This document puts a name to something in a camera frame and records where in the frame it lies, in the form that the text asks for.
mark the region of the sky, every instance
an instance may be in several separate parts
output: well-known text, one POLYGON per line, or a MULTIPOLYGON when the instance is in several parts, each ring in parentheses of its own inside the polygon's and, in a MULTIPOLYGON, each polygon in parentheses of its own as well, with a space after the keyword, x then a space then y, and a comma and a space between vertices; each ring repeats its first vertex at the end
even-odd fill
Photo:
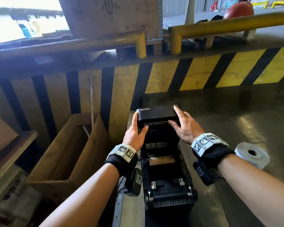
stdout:
POLYGON ((0 7, 62 10, 59 0, 0 0, 0 7))

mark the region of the person's left hand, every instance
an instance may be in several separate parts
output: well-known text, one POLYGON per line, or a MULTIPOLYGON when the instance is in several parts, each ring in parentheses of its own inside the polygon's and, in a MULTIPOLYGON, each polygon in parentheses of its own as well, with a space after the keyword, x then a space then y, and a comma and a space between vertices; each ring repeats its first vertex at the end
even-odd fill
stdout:
POLYGON ((142 145, 144 143, 145 135, 148 131, 148 125, 147 125, 141 130, 141 132, 139 134, 138 133, 137 121, 138 121, 138 113, 135 112, 135 114, 133 115, 133 120, 131 122, 131 126, 125 132, 123 142, 122 142, 124 144, 130 145, 136 151, 140 150, 140 148, 142 147, 142 145))

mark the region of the hand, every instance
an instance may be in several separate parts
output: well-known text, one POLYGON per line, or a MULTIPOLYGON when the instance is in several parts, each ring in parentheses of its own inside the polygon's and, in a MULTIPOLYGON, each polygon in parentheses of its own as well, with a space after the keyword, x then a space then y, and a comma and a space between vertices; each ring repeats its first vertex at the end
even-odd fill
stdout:
POLYGON ((171 120, 168 121, 168 124, 174 128, 180 139, 191 145, 195 138, 205 132, 186 111, 181 111, 176 106, 174 106, 174 110, 176 111, 179 117, 181 127, 179 127, 176 122, 171 120))
POLYGON ((144 143, 145 135, 148 131, 148 125, 147 125, 141 130, 141 132, 139 134, 138 133, 137 120, 138 120, 138 113, 135 112, 135 114, 133 115, 133 120, 131 122, 131 126, 125 132, 123 142, 122 142, 124 144, 130 145, 136 151, 141 149, 141 147, 144 143))

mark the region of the forearm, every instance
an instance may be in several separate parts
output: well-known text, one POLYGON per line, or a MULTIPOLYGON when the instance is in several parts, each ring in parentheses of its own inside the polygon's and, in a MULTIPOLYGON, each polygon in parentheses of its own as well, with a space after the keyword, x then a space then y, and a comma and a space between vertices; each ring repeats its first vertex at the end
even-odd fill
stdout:
POLYGON ((219 172, 265 226, 284 226, 284 183, 239 158, 227 155, 219 172))
POLYGON ((118 179, 117 168, 104 164, 39 227, 97 226, 118 179))

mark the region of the black printer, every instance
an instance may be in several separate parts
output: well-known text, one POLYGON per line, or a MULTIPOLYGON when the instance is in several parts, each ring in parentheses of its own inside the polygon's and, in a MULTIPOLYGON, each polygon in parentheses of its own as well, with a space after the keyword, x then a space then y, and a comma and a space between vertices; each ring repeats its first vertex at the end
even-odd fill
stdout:
POLYGON ((147 210, 181 206, 191 209, 198 194, 179 149, 179 137, 167 123, 179 123, 174 105, 137 110, 138 129, 149 129, 141 148, 144 202, 147 210))

